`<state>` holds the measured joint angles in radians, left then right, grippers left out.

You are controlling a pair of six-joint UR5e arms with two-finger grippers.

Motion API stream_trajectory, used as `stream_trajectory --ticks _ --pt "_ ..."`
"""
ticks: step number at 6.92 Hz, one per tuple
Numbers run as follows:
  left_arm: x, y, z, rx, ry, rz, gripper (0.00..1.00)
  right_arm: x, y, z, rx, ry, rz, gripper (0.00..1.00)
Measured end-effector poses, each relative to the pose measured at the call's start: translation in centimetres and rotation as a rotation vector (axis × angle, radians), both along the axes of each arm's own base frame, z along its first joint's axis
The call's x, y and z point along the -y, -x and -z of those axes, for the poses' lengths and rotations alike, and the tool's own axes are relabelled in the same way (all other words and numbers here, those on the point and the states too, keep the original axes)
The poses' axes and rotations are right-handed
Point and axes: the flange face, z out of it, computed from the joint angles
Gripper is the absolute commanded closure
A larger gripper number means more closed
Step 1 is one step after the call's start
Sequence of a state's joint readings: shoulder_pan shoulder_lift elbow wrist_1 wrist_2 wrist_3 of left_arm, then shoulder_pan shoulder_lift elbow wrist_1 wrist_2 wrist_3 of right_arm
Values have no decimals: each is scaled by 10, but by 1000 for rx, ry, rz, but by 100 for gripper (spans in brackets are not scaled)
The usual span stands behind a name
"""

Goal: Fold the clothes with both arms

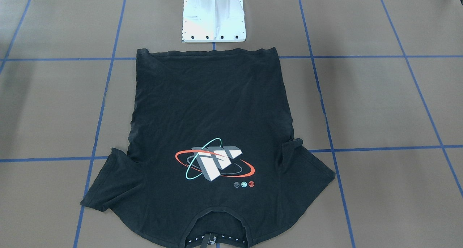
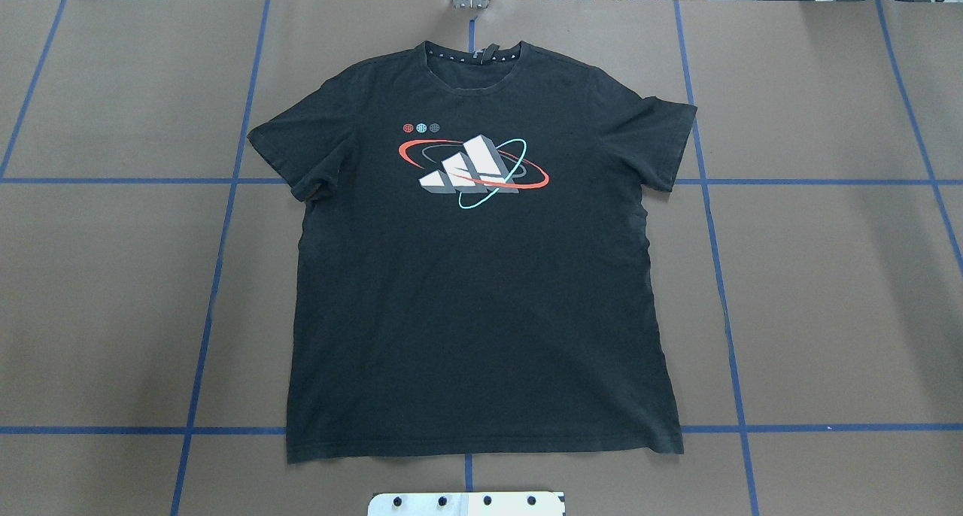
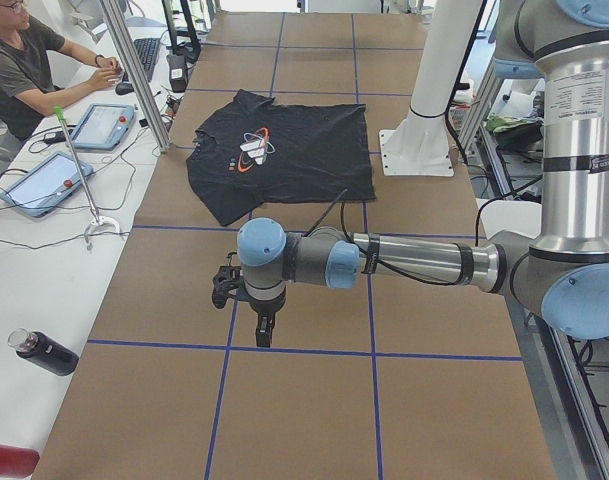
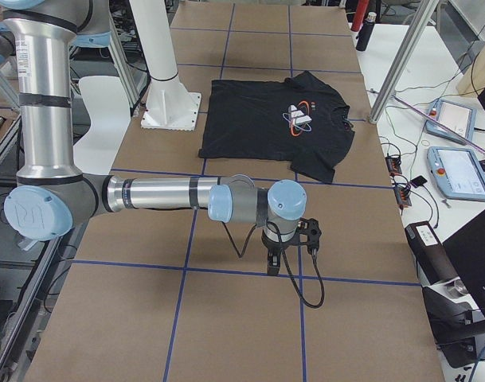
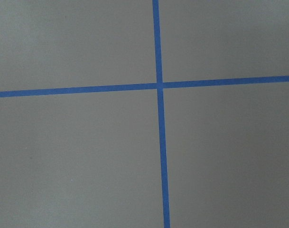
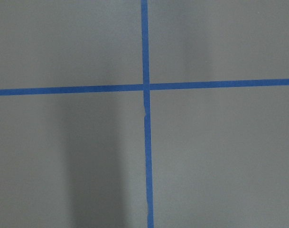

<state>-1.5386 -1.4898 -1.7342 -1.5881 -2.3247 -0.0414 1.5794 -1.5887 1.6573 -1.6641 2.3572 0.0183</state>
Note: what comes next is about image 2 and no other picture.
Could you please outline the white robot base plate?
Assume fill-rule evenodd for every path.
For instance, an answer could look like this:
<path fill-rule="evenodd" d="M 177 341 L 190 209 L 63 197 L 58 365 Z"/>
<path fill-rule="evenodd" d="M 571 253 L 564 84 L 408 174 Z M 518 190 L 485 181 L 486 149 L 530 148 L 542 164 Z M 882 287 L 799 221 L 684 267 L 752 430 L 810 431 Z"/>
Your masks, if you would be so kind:
<path fill-rule="evenodd" d="M 567 515 L 564 493 L 534 491 L 382 493 L 368 515 Z"/>

